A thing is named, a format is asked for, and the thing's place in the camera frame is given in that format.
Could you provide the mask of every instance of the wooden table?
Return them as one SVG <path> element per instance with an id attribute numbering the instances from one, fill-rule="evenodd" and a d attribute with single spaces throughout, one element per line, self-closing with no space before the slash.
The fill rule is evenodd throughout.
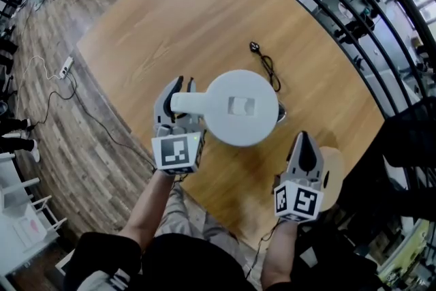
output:
<path id="1" fill-rule="evenodd" d="M 252 247 L 275 224 L 271 187 L 296 134 L 342 151 L 345 173 L 382 126 L 382 115 L 353 65 L 295 0 L 118 0 L 79 41 L 102 91 L 151 151 L 153 104 L 175 77 L 198 91 L 220 74 L 264 75 L 250 41 L 275 62 L 286 122 L 262 143 L 240 149 L 206 137 L 200 171 L 183 187 Z"/>

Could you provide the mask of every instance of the power plug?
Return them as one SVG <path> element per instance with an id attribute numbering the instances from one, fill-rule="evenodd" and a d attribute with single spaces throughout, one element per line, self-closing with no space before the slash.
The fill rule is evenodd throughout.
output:
<path id="1" fill-rule="evenodd" d="M 59 72 L 59 77 L 61 79 L 64 79 L 67 76 L 67 73 L 69 71 L 69 69 L 71 68 L 71 66 L 73 65 L 73 58 L 71 56 L 69 56 L 67 58 L 67 60 L 65 61 L 65 63 L 63 64 L 61 71 Z"/>

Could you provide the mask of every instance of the forearm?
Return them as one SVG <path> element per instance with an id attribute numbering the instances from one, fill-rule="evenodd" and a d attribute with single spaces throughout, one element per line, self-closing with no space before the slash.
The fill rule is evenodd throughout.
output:
<path id="1" fill-rule="evenodd" d="M 156 171 L 119 235 L 133 239 L 145 250 L 159 227 L 173 182 L 174 177 Z"/>
<path id="2" fill-rule="evenodd" d="M 275 229 L 260 276 L 263 290 L 280 282 L 291 281 L 297 227 L 297 223 L 286 221 Z"/>

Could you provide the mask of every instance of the white cable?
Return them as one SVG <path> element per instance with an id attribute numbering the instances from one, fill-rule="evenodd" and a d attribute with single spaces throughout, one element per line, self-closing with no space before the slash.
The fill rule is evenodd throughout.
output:
<path id="1" fill-rule="evenodd" d="M 18 100 L 17 100 L 17 102 L 16 102 L 16 113 L 15 113 L 15 117 L 16 117 L 16 118 L 18 118 L 18 108 L 20 107 L 20 90 L 21 90 L 21 85 L 22 85 L 22 82 L 23 82 L 24 79 L 25 79 L 25 76 L 26 76 L 27 70 L 29 69 L 30 64 L 32 63 L 33 59 L 41 59 L 41 60 L 42 60 L 42 63 L 44 64 L 44 69 L 45 69 L 45 71 L 46 71 L 46 77 L 47 77 L 47 80 L 50 80 L 50 79 L 53 79 L 53 78 L 56 78 L 56 79 L 58 79 L 58 80 L 61 79 L 61 77 L 60 77 L 60 76 L 57 76 L 56 74 L 53 74 L 53 75 L 49 78 L 49 77 L 48 77 L 47 68 L 46 68 L 46 60 L 43 59 L 43 58 L 40 57 L 40 56 L 33 56 L 33 57 L 30 59 L 29 63 L 27 64 L 27 68 L 26 68 L 25 72 L 24 72 L 23 75 L 22 75 L 22 78 L 21 78 L 21 81 L 20 81 L 20 86 L 19 86 L 19 88 L 18 88 L 18 92 L 17 92 Z"/>

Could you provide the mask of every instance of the white round lid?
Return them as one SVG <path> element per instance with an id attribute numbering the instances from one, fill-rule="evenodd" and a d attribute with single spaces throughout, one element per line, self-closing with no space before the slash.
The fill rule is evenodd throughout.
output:
<path id="1" fill-rule="evenodd" d="M 207 89 L 204 122 L 221 141 L 239 147 L 259 143 L 274 129 L 279 101 L 274 89 L 255 72 L 233 70 Z"/>

